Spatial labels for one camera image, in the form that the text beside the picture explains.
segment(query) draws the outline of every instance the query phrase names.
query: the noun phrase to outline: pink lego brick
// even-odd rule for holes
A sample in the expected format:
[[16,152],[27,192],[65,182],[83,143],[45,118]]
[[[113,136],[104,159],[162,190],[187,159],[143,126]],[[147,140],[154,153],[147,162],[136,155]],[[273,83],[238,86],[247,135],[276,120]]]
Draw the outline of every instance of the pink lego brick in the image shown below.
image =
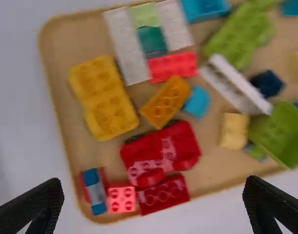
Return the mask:
[[135,187],[108,188],[108,211],[110,213],[134,212],[136,210]]
[[152,58],[148,60],[151,71],[150,82],[152,84],[165,82],[173,75],[183,78],[197,76],[199,72],[196,60],[197,56],[194,52]]

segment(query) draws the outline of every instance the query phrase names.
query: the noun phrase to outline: lime green lego brick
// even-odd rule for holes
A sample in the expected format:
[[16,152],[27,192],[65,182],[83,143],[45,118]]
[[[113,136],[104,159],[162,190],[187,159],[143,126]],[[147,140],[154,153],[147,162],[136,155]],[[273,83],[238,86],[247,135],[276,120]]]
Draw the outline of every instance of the lime green lego brick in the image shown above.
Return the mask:
[[298,166],[298,109],[292,103],[275,103],[271,116],[253,119],[249,139],[284,166]]
[[207,57],[222,54],[236,69],[243,70],[251,63],[255,49],[266,45],[274,34],[275,28],[266,14],[248,1],[210,38],[203,53]]
[[132,6],[129,8],[129,11],[135,21],[135,26],[137,28],[145,26],[161,26],[157,12],[157,4],[155,2]]
[[282,0],[252,0],[256,8],[262,11],[271,10],[275,5],[281,3]]

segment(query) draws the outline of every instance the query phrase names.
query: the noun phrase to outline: cream lego brick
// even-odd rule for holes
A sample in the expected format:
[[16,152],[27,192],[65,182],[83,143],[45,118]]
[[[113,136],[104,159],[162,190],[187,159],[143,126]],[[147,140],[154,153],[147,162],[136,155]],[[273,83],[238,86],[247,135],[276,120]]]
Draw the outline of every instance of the cream lego brick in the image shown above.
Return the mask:
[[239,150],[248,142],[250,118],[243,114],[224,113],[219,146]]
[[185,16],[176,0],[159,2],[158,13],[167,47],[170,51],[194,44]]
[[125,84],[128,86],[149,80],[147,62],[127,7],[105,11],[103,17],[110,31]]

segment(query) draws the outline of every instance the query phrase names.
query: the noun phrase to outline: white lego brick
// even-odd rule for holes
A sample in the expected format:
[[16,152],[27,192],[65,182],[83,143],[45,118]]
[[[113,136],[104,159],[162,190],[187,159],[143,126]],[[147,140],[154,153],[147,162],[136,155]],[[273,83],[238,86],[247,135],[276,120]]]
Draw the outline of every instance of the white lego brick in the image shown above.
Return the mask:
[[157,6],[167,48],[173,51],[193,45],[187,21],[177,1],[166,0]]
[[235,108],[250,115],[271,114],[272,104],[266,101],[262,94],[233,68],[223,56],[213,55],[209,63],[215,66],[224,77],[219,77],[208,65],[204,65],[199,69],[200,74]]
[[147,62],[127,7],[105,11],[103,17],[110,31],[126,85],[149,80]]

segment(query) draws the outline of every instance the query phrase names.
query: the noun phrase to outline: red lego brick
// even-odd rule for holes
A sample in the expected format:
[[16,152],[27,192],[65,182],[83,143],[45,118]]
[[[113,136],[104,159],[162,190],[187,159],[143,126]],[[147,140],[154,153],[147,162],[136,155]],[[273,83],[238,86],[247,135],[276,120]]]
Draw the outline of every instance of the red lego brick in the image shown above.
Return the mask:
[[137,191],[141,215],[148,215],[160,210],[190,201],[183,175],[167,177],[161,184]]
[[173,75],[182,78],[197,76],[196,53],[186,52],[148,60],[152,84],[167,81]]
[[136,210],[136,192],[134,186],[108,188],[108,211],[125,213]]
[[201,156],[187,121],[132,140],[122,146],[120,156],[131,184],[140,188],[158,184],[166,173],[191,169]]

